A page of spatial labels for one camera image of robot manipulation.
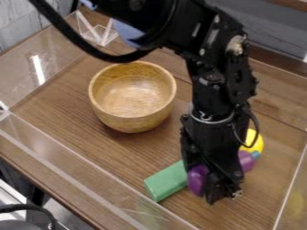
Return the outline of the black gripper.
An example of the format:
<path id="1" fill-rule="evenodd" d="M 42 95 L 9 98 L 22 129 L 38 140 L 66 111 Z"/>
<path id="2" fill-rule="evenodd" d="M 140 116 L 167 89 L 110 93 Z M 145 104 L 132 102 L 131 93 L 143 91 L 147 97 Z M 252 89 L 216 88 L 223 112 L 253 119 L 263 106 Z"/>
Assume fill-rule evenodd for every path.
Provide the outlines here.
<path id="1" fill-rule="evenodd" d="M 201 118 L 189 111 L 181 116 L 180 130 L 181 157 L 184 170 L 203 164 L 209 170 L 205 185 L 205 199 L 213 205 L 224 198 L 241 196 L 241 183 L 245 172 L 241 169 L 240 146 L 251 148 L 244 140 L 249 121 L 257 120 L 249 111 L 232 111 L 225 117 L 213 120 Z"/>

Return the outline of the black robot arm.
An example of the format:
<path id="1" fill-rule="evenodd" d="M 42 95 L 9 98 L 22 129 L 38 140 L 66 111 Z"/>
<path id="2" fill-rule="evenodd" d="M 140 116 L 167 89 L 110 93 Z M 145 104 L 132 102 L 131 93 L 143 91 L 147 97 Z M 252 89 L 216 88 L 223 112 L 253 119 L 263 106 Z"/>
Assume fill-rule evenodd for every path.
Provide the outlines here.
<path id="1" fill-rule="evenodd" d="M 128 63 L 165 48 L 184 60 L 192 80 L 192 101 L 180 130 L 187 184 L 208 204 L 237 198 L 245 174 L 239 151 L 252 147 L 247 133 L 259 129 L 249 105 L 259 81 L 241 23 L 207 0 L 81 2 L 113 19 L 132 52 L 114 56 L 96 49 L 45 0 L 29 0 L 66 39 L 94 58 Z"/>

